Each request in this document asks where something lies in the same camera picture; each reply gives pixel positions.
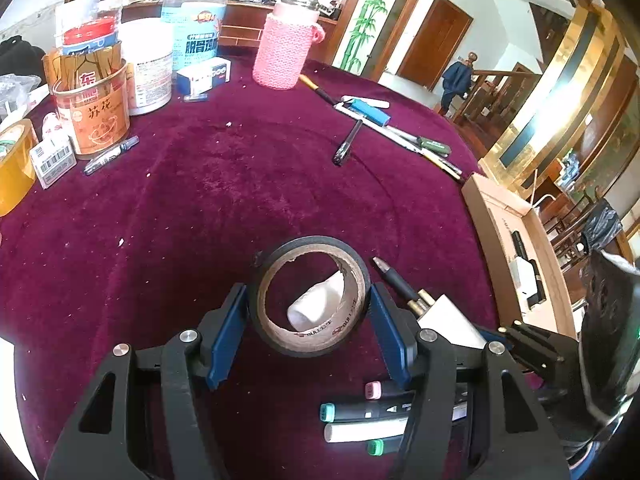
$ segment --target maroon velvet tablecloth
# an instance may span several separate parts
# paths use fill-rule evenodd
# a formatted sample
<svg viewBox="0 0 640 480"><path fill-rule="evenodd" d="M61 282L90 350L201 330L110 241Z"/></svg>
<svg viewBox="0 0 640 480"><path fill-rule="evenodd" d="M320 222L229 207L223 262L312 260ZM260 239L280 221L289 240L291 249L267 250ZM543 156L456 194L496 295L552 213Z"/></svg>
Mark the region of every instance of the maroon velvet tablecloth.
<svg viewBox="0 0 640 480"><path fill-rule="evenodd" d="M174 97L132 118L140 143L108 167L86 177L81 161L48 190L36 183L0 219L0 336L16 345L20 417L40 473L115 344L147 348L194 328L234 282L251 279L257 251L288 238L340 238L368 262L377 254L414 286L447 294L473 322L496 326L460 184L368 128L336 168L332 155L353 121L301 84L286 92L258 86L253 55L230 56L231 81L208 102ZM477 170L431 110L317 62L304 72L329 94L390 101L393 125L449 144L465 176ZM49 100L34 111L36 127L52 109ZM386 478L393 455L326 444L318 420L322 402L361 396L366 381L385 376L368 319L315 359L280 355L249 326L228 380L211 394L231 478Z"/></svg>

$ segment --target person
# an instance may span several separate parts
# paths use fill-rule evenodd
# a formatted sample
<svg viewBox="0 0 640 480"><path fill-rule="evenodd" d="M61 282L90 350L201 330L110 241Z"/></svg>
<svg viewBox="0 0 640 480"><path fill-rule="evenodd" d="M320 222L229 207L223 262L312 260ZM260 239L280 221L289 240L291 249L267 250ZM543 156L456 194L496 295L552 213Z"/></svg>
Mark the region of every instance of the person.
<svg viewBox="0 0 640 480"><path fill-rule="evenodd" d="M471 75L474 71L474 63L478 60L478 54L470 52L463 62L455 62L442 74L442 87L444 93L440 101L440 115L445 116L453 97L462 97L471 88Z"/></svg>

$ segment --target barcode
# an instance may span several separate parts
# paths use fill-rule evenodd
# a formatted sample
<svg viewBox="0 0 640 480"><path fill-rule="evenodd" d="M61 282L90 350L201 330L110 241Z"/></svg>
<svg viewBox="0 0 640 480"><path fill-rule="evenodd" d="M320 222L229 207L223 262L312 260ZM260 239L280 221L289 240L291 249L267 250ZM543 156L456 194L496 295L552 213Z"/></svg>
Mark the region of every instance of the barcode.
<svg viewBox="0 0 640 480"><path fill-rule="evenodd" d="M47 173L44 177L44 183L48 186L49 184L51 184L54 180L56 180L62 173L64 173L64 171L66 170L66 168L69 168L71 165L73 164L73 159L72 158L68 158L65 162L63 162L62 164L57 165L53 170L49 171L49 173Z"/></svg>
<svg viewBox="0 0 640 480"><path fill-rule="evenodd" d="M51 168L57 161L61 158L69 154L69 147L65 146L57 150L53 155L51 155L44 163L40 166L40 172L45 173L49 168Z"/></svg>

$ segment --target black tape roll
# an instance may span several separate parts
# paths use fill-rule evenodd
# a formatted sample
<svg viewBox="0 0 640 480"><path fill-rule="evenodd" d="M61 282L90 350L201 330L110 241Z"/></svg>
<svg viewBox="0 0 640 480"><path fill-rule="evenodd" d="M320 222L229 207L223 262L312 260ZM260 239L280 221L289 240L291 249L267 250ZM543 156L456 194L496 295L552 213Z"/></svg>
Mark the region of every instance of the black tape roll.
<svg viewBox="0 0 640 480"><path fill-rule="evenodd" d="M267 290L287 262L309 253L332 257L344 277L344 292L336 313L328 320L305 332L291 332L268 318ZM306 236L285 243L262 260L249 287L249 312L258 334L273 349L293 357L315 357L334 350L362 321L369 288L369 271L356 251L335 238Z"/></svg>

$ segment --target packing tape roll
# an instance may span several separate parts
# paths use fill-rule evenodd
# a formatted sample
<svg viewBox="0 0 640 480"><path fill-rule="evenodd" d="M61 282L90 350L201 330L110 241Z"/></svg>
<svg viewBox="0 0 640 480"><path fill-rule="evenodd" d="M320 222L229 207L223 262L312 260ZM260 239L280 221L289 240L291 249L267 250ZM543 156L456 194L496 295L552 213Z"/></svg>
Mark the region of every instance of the packing tape roll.
<svg viewBox="0 0 640 480"><path fill-rule="evenodd" d="M28 119L0 132L0 140L15 142L7 156L0 158L0 216L4 216L20 203L36 180L29 150L38 140Z"/></svg>
<svg viewBox="0 0 640 480"><path fill-rule="evenodd" d="M304 332L290 332L267 316L267 290L287 262L309 253L332 257L344 277L344 292L338 309L329 319ZM367 266L347 244L327 236L296 238L263 260L249 288L249 311L256 331L273 349L293 357L315 357L334 350L359 325L367 309L369 288Z"/></svg>

